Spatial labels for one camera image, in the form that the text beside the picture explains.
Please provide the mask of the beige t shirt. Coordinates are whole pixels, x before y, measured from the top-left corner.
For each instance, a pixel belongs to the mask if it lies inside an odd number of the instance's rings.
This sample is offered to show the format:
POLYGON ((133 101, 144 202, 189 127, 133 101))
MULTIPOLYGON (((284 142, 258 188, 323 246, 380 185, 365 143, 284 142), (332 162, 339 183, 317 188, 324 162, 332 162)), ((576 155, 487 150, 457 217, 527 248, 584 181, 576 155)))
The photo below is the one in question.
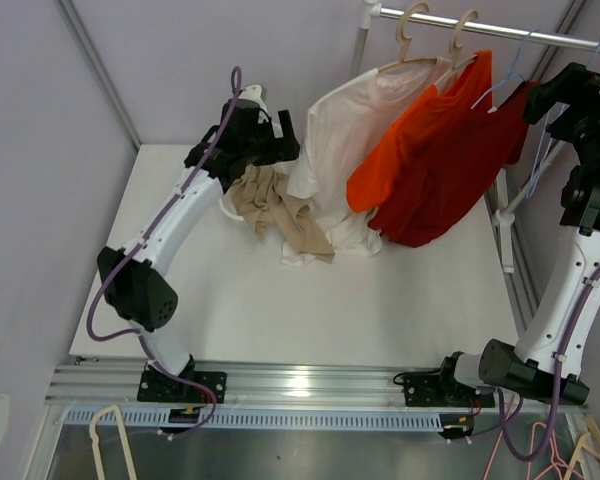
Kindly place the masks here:
POLYGON ((319 260, 330 264, 335 256, 316 221, 310 202, 287 193, 289 176, 272 166, 250 166, 229 188, 227 199, 259 241, 271 226, 283 237, 281 263, 304 267, 319 260))

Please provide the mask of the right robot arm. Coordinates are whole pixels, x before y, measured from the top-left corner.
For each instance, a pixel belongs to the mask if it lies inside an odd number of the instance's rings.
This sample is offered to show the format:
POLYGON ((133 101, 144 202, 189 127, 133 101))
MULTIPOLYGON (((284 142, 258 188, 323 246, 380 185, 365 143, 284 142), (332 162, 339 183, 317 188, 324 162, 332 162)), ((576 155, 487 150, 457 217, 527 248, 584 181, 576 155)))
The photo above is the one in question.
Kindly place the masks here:
POLYGON ((479 355, 444 359, 435 392, 454 405, 472 389, 501 388, 547 404, 582 405, 585 343, 600 307, 600 73, 572 62, 528 95, 524 119, 537 123, 557 103, 566 110, 546 129, 570 144, 578 165, 561 193, 556 262, 531 324, 515 345, 492 339, 479 355))

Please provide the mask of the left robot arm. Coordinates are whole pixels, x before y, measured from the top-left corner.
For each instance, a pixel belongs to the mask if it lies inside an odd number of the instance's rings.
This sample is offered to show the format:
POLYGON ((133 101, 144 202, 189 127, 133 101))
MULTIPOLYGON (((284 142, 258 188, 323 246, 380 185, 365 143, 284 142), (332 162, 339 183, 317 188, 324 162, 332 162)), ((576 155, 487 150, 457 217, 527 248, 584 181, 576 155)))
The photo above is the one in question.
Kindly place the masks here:
POLYGON ((260 100, 228 100, 219 124, 189 151, 158 213, 123 246, 105 246, 97 256, 101 285, 94 300, 105 301, 128 322, 128 333, 139 337, 152 368, 162 374, 160 389, 174 401, 193 394, 195 362, 168 326, 178 295, 166 275, 196 223, 248 167, 297 159, 291 115, 277 115, 273 120, 260 100))

